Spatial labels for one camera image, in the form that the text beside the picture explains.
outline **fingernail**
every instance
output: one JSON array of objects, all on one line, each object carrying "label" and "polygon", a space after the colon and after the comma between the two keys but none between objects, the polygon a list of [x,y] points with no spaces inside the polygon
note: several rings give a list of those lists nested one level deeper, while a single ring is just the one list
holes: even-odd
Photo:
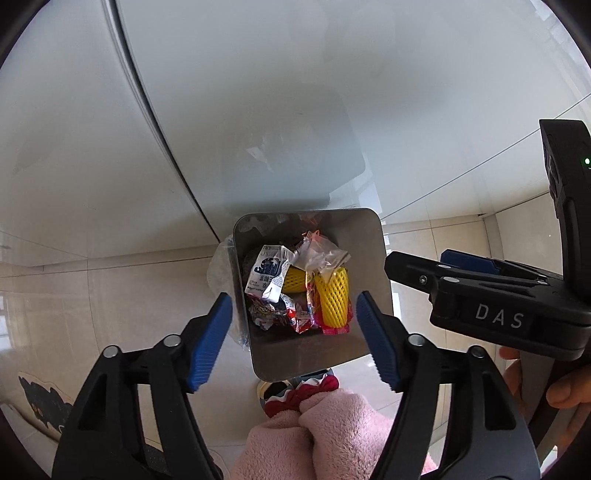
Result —
[{"label": "fingernail", "polygon": [[549,404],[564,402],[570,397],[570,381],[559,380],[553,384],[546,392],[546,400]]}]

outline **glossy white cabinet door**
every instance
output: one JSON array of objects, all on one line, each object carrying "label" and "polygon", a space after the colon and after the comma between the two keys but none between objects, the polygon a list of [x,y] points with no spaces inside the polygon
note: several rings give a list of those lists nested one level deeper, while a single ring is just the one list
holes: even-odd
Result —
[{"label": "glossy white cabinet door", "polygon": [[51,247],[13,246],[3,261],[216,243],[139,107],[100,0],[53,0],[24,31],[0,70],[0,145],[0,231]]},{"label": "glossy white cabinet door", "polygon": [[359,205],[386,217],[591,92],[580,52],[538,0],[119,7],[220,236],[252,211]]}]

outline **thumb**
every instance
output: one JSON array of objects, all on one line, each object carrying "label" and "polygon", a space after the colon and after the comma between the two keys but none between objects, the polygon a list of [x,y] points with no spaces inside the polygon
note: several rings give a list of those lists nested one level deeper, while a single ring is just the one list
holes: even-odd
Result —
[{"label": "thumb", "polygon": [[586,365],[550,386],[546,400],[554,408],[570,408],[591,403],[591,365]]}]

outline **yellow foam fruit net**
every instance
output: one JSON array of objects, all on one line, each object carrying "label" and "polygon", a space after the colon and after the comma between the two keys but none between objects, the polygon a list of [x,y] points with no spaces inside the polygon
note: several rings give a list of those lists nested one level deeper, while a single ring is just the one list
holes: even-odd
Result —
[{"label": "yellow foam fruit net", "polygon": [[314,285],[320,296],[322,321],[331,328],[347,325],[347,308],[349,305],[349,277],[343,267],[337,268],[328,284],[324,283],[320,274],[314,275]]},{"label": "yellow foam fruit net", "polygon": [[306,291],[306,272],[290,267],[283,281],[282,293],[300,293]]}]

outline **tile floor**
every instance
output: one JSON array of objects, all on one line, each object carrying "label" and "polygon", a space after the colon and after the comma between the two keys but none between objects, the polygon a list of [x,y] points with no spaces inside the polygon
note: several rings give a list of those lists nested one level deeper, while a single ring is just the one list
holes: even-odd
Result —
[{"label": "tile floor", "polygon": [[[481,220],[385,235],[387,248],[430,258],[453,247],[488,255]],[[76,398],[99,352],[117,344],[124,351],[150,347],[179,332],[215,300],[206,271],[213,248],[201,247],[142,255],[76,261],[45,267],[0,269],[0,400],[16,406],[38,427],[18,373],[52,383]],[[410,331],[439,346],[466,349],[475,340],[428,322],[425,294],[392,284],[395,312]],[[494,355],[492,345],[485,345]],[[370,356],[335,367],[343,387],[363,393],[370,404],[394,417],[401,396],[379,380]],[[231,468],[251,427],[265,419],[255,395],[258,379],[250,353],[227,337],[210,381],[190,395],[201,433]],[[158,442],[149,388],[140,391],[144,432]],[[441,386],[435,427],[447,420],[447,386]]]}]

